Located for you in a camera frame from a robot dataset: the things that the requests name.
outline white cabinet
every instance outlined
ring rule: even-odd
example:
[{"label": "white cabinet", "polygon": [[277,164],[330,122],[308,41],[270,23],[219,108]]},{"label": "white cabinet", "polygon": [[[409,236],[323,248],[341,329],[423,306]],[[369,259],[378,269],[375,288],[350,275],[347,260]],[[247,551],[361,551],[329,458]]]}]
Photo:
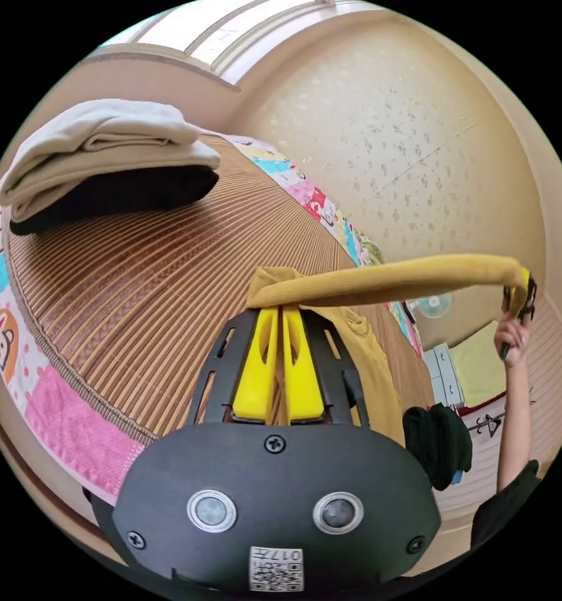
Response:
[{"label": "white cabinet", "polygon": [[427,351],[423,359],[431,376],[435,402],[446,406],[463,403],[461,387],[450,359],[448,345],[438,344]]}]

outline bed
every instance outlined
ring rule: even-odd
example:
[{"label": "bed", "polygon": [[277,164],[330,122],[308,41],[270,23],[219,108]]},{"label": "bed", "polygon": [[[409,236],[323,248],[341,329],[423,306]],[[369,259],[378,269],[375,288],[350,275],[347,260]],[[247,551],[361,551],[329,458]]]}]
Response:
[{"label": "bed", "polygon": [[[315,274],[380,260],[275,148],[202,139],[222,157],[221,178],[190,207],[26,237],[9,232],[0,208],[1,376],[43,448],[109,502],[144,447],[183,426],[200,366],[257,266]],[[400,303],[354,310],[387,355],[403,410],[430,405],[420,339]]]}]

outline folded cloth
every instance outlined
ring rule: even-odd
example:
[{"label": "folded cloth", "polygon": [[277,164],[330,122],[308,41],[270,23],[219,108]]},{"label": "folded cloth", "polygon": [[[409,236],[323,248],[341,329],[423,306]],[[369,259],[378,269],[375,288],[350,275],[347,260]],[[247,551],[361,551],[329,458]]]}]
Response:
[{"label": "folded cloth", "polygon": [[404,412],[402,423],[407,451],[418,459],[432,481],[437,472],[439,445],[430,413],[421,407],[411,407]]},{"label": "folded cloth", "polygon": [[402,403],[385,353],[366,319],[346,306],[416,299],[475,284],[514,287],[513,312],[520,311],[527,298],[523,270],[517,260],[444,255],[308,277],[290,267],[260,267],[249,284],[246,306],[263,309],[298,305],[331,321],[360,375],[371,429],[404,446]]},{"label": "folded cloth", "polygon": [[100,173],[28,219],[9,221],[9,229],[25,236],[89,217],[179,208],[202,199],[218,179],[218,173],[203,165]]},{"label": "folded cloth", "polygon": [[0,181],[0,205],[23,221],[99,173],[145,167],[203,165],[220,155],[201,130],[170,105],[91,100],[59,114],[28,137]]},{"label": "folded cloth", "polygon": [[[260,268],[249,286],[247,307],[254,308],[259,293],[266,286],[288,280],[302,282],[309,279],[290,267]],[[299,306],[301,309],[311,309],[333,323],[358,370],[370,428],[404,446],[402,403],[393,386],[385,353],[368,321],[346,307]]]},{"label": "folded cloth", "polygon": [[279,277],[278,273],[271,274],[266,285],[257,278],[252,280],[252,308],[301,303],[316,307],[377,304],[419,299],[478,284],[513,287],[513,315],[527,299],[521,264],[516,259],[495,255],[439,255],[303,278],[291,277],[289,272]]},{"label": "folded cloth", "polygon": [[412,407],[402,421],[406,449],[423,466],[433,488],[445,490],[458,472],[471,469],[471,434],[455,411],[442,404],[429,411]]}]

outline dark green cloth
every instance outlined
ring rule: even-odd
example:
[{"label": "dark green cloth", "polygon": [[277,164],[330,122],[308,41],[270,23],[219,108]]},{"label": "dark green cloth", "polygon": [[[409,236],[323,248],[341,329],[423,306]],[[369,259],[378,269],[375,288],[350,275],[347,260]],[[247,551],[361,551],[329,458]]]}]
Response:
[{"label": "dark green cloth", "polygon": [[455,411],[441,404],[430,411],[411,407],[402,423],[406,449],[423,466],[433,488],[445,490],[457,471],[471,469],[471,435]]},{"label": "dark green cloth", "polygon": [[12,234],[41,234],[64,223],[141,211],[172,210],[208,194],[219,175],[205,165],[147,167],[100,173],[24,221],[10,221]]}]

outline human arm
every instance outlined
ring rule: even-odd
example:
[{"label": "human arm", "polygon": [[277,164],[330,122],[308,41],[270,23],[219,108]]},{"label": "human arm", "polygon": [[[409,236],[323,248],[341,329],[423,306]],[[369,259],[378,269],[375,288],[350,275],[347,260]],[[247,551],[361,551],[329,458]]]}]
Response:
[{"label": "human arm", "polygon": [[496,490],[500,493],[521,473],[531,453],[531,405],[529,403],[529,374],[526,351],[529,344],[531,318],[523,323],[505,313],[494,343],[496,351],[504,343],[510,350],[504,360],[506,370],[506,408],[498,459]]}]

